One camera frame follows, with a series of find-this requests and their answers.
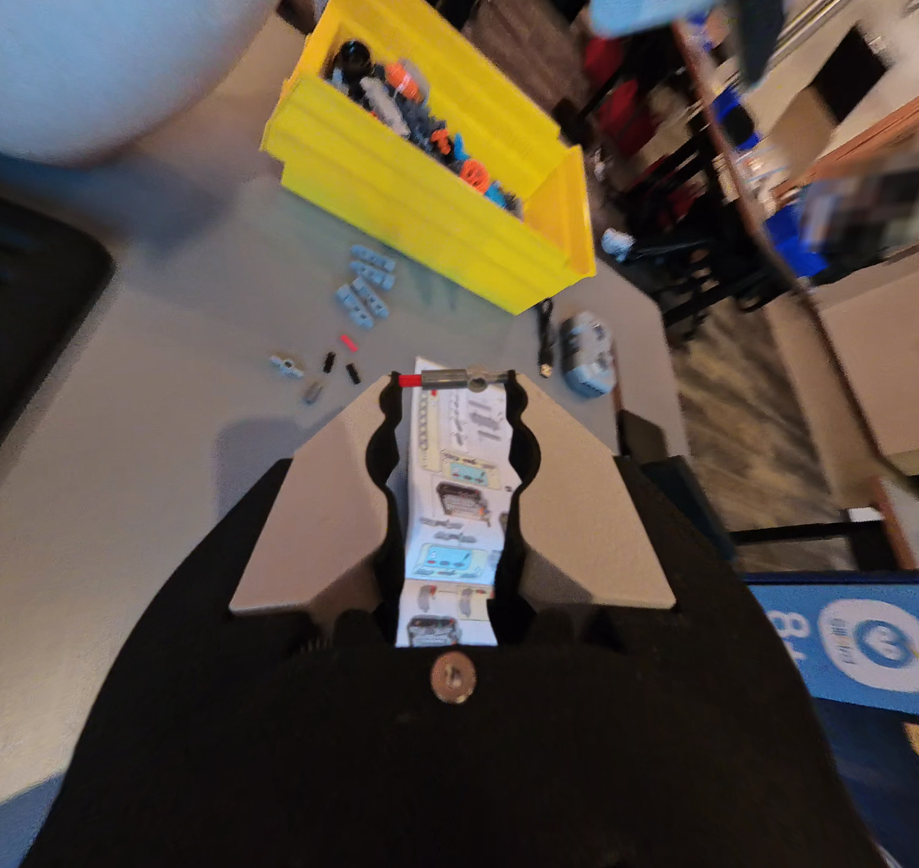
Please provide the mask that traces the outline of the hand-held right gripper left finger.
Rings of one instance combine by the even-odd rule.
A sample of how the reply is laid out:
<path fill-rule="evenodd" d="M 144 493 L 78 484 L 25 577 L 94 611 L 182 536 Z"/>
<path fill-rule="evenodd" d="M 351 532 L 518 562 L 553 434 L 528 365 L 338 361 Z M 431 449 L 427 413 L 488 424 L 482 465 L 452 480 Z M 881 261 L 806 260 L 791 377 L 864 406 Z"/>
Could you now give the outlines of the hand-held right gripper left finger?
<path fill-rule="evenodd" d="M 386 613 L 403 585 L 389 479 L 403 390 L 385 374 L 293 455 L 229 602 L 238 617 L 303 612 L 330 633 L 350 610 Z"/>

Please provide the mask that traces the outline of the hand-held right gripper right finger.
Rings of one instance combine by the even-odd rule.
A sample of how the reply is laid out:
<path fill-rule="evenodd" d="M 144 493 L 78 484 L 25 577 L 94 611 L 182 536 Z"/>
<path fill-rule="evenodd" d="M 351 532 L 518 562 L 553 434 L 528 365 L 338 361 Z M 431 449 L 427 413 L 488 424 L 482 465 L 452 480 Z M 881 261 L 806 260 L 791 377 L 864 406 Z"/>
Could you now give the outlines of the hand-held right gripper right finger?
<path fill-rule="evenodd" d="M 555 611 L 575 630 L 602 610 L 672 611 L 673 593 L 613 448 L 527 376 L 504 383 L 512 494 L 490 600 L 498 644 Z"/>

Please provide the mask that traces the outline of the grey and red brick assembly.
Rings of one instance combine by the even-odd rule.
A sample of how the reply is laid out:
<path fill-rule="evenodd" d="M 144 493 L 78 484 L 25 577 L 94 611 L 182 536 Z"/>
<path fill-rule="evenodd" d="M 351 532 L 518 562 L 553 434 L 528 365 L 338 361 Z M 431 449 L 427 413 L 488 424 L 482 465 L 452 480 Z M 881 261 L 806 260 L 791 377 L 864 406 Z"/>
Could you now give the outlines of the grey and red brick assembly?
<path fill-rule="evenodd" d="M 482 393 L 491 386 L 508 382 L 509 372 L 488 372 L 475 369 L 433 369 L 412 374 L 398 374 L 396 381 L 401 389 L 425 391 L 468 390 Z"/>

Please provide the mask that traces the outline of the grey desk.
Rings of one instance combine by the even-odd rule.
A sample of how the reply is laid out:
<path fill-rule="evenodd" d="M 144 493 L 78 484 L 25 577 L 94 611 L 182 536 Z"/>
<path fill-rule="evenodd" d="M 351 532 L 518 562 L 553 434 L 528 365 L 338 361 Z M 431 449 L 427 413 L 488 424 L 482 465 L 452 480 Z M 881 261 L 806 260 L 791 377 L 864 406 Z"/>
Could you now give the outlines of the grey desk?
<path fill-rule="evenodd" d="M 319 652 L 295 648 L 281 615 L 236 618 L 216 575 L 240 577 L 247 514 L 272 502 L 293 453 L 359 391 L 346 379 L 313 409 L 268 367 L 272 349 L 320 361 L 340 330 L 328 301 L 336 265 L 360 234 L 280 186 L 280 166 L 258 150 L 264 121 L 304 37 L 272 17 L 238 66 L 203 101 L 107 164 L 83 170 L 2 166 L 15 192 L 70 206 L 69 217 L 110 230 L 121 263 L 113 284 L 4 448 L 2 460 L 2 866 L 32 866 L 51 838 L 52 799 L 67 814 L 77 736 L 104 678 L 148 604 L 165 599 L 152 654 L 164 669 L 126 664 L 126 701 L 102 730 L 105 752 L 130 729 L 128 753 L 164 767 L 153 801 L 155 840 L 189 829 L 167 816 L 192 803 L 191 773 L 167 764 L 207 750 L 219 826 L 203 839 L 204 866 L 233 830 L 255 844 L 244 866 L 307 866 L 305 842 L 280 854 L 280 837 L 251 809 L 231 816 L 231 780 L 245 781 L 248 724 L 282 716 L 306 726 L 325 685 L 307 674 Z M 208 590 L 195 594 L 194 573 Z M 154 739 L 140 721 L 177 710 L 180 726 Z"/>

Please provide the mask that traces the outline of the blue storage bin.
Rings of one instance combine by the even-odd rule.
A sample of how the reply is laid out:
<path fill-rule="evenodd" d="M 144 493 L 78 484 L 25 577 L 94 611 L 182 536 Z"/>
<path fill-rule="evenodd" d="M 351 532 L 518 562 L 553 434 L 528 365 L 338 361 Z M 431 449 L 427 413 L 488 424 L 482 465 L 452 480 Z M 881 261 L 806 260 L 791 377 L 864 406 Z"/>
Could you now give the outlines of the blue storage bin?
<path fill-rule="evenodd" d="M 762 137 L 736 88 L 725 87 L 715 96 L 711 107 L 715 121 L 734 149 L 747 153 L 760 144 Z"/>
<path fill-rule="evenodd" d="M 764 231 L 775 251 L 797 279 L 813 280 L 829 268 L 823 254 L 814 250 L 801 235 L 800 209 L 787 204 L 764 220 Z"/>

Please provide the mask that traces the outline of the building instruction booklet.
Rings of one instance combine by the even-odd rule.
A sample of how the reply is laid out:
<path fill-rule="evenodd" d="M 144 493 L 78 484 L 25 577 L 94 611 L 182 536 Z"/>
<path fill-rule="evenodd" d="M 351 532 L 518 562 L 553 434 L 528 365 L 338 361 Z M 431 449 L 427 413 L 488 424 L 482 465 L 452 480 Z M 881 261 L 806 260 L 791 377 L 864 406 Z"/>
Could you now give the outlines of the building instruction booklet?
<path fill-rule="evenodd" d="M 521 479 L 502 383 L 411 391 L 398 647 L 495 645 L 489 602 Z"/>

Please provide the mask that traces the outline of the red container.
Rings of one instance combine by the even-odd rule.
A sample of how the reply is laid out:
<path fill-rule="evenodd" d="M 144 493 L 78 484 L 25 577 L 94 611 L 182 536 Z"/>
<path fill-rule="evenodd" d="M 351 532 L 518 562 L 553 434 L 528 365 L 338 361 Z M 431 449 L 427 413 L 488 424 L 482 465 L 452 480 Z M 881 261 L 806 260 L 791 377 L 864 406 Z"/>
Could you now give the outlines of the red container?
<path fill-rule="evenodd" d="M 633 158 L 656 133 L 654 117 L 637 79 L 618 84 L 596 113 L 605 137 L 625 158 Z"/>
<path fill-rule="evenodd" d="M 583 48 L 582 70 L 593 90 L 621 69 L 627 42 L 621 38 L 592 36 Z"/>

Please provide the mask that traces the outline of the grey motor block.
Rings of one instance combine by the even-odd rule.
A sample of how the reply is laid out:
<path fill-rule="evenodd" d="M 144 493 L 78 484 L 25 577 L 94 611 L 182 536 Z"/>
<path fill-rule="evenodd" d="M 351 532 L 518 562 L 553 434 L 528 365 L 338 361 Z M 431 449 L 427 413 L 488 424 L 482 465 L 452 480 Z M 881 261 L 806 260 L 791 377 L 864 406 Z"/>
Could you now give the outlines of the grey motor block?
<path fill-rule="evenodd" d="M 584 397 L 611 395 L 616 388 L 613 338 L 607 324 L 578 311 L 560 326 L 561 368 L 568 388 Z"/>

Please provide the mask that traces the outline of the blue printed box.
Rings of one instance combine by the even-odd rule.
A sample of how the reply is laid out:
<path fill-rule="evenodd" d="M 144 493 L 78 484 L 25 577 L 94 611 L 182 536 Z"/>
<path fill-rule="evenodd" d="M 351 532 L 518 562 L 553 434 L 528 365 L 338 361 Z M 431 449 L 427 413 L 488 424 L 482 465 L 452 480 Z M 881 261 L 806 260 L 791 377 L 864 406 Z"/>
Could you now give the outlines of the blue printed box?
<path fill-rule="evenodd" d="M 744 580 L 795 661 L 882 856 L 917 866 L 917 572 Z"/>

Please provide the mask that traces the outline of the beige cabinet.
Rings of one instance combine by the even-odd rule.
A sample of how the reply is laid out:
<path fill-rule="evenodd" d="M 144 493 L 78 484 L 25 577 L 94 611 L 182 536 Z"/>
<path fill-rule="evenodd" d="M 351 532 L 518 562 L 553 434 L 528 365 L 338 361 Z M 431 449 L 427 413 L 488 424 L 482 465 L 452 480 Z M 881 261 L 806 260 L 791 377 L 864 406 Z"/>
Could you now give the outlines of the beige cabinet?
<path fill-rule="evenodd" d="M 837 500 L 917 475 L 917 246 L 764 312 Z"/>

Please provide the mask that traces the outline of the yellow plastic bin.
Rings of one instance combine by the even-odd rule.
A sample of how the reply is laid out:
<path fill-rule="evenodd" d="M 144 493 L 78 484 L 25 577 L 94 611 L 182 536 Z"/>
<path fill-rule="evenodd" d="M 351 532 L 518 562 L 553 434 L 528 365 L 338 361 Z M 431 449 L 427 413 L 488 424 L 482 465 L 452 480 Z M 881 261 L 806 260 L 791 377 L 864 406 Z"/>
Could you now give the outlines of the yellow plastic bin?
<path fill-rule="evenodd" d="M 420 66 L 434 116 L 518 197 L 522 219 L 325 79 L 349 39 L 374 60 Z M 262 149 L 282 163 L 290 192 L 512 315 L 595 276 L 582 151 L 423 0 L 329 0 Z"/>

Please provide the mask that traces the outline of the pile of assorted building parts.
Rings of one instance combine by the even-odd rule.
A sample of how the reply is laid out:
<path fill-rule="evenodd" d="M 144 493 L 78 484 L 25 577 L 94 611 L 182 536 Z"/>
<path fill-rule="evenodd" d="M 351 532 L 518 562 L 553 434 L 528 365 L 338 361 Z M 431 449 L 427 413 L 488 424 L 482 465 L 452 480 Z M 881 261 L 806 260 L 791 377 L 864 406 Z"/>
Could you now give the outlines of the pile of assorted building parts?
<path fill-rule="evenodd" d="M 474 158 L 461 134 L 429 107 L 430 83 L 410 60 L 381 62 L 370 48 L 352 39 L 342 43 L 329 66 L 327 81 L 399 138 L 459 177 L 467 186 L 514 218 L 522 220 L 522 199 L 506 189 Z"/>

